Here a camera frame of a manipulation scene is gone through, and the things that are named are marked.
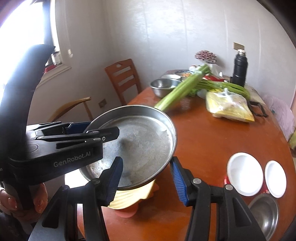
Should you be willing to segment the person's left hand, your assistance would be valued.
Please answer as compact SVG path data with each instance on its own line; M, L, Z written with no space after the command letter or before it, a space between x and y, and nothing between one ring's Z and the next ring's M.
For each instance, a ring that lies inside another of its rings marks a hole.
M8 194L1 188L1 210L10 213L18 221L33 223L36 222L48 205L48 192L44 183L39 188L33 198L34 208L23 210L15 197Z

